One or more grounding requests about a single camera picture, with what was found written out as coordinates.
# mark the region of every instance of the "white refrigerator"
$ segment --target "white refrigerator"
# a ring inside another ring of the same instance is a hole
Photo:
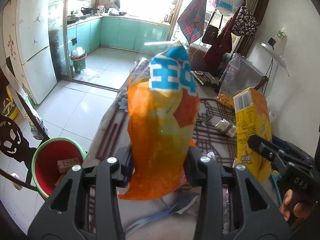
[[[11,0],[4,7],[5,54],[26,93],[40,104],[57,83],[48,34],[49,0]]]

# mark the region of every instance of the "trash can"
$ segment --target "trash can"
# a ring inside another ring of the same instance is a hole
[[[85,58],[87,57],[87,54],[85,53],[84,56],[81,56],[80,58],[73,58],[71,56],[71,60],[73,62],[73,66],[75,68],[76,73],[80,73],[81,70],[85,69]]]
[[[80,144],[69,138],[53,138],[41,144],[31,164],[32,178],[39,192],[48,198],[54,190],[54,184],[61,176],[58,161],[78,158],[82,164],[86,154]]]

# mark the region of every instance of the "snack bag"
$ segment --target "snack bag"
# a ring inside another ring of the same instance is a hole
[[[266,98],[257,90],[248,88],[234,98],[237,124],[237,161],[263,182],[270,176],[271,163],[248,146],[248,138],[258,134],[272,141]]]
[[[149,63],[150,76],[129,81],[128,132],[135,172],[128,200],[160,198],[185,183],[183,162],[199,108],[187,52],[175,42]]]

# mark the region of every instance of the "wooden chair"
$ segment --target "wooden chair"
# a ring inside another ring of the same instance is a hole
[[[7,66],[9,70],[13,72],[12,64],[10,57],[6,59]],[[9,81],[5,77],[2,69],[0,68],[0,89],[5,89]],[[44,139],[41,141],[40,144],[49,140],[48,135],[43,131],[41,126],[38,124],[36,118],[30,111],[28,105],[22,99],[20,95],[18,95],[23,108],[27,112],[28,116],[30,117],[33,124],[37,127],[40,131]],[[24,138],[20,127],[15,123],[15,121],[11,120],[9,117],[3,116],[0,114],[0,151],[7,155],[10,158],[14,158],[17,162],[24,162],[25,166],[28,169],[26,181],[22,181],[20,179],[15,178],[14,176],[8,174],[6,171],[0,169],[0,175],[4,176],[6,179],[28,189],[38,191],[38,189],[31,185],[31,163],[33,155],[36,152],[36,148],[30,148],[29,142],[27,139]]]

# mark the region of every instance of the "white tile floor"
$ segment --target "white tile floor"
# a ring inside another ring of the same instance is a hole
[[[122,85],[127,75],[124,77],[118,80],[117,84]],[[113,91],[60,81],[37,107],[37,111],[48,127],[50,138],[61,136],[74,139],[87,151],[102,116],[116,95],[117,93]],[[14,121],[19,125],[30,146],[38,147],[40,141],[33,138],[27,120],[19,114]],[[21,180],[26,178],[27,168],[24,163],[19,163],[2,153],[0,153],[0,168],[10,174],[18,174]],[[36,191],[27,188],[19,191],[2,176],[0,176],[0,199],[13,220],[25,233],[44,203]]]
[[[100,77],[87,82],[119,89],[134,68],[134,62],[141,55],[121,49],[98,48],[86,58],[86,68],[96,71]],[[75,79],[83,81],[83,75]]]

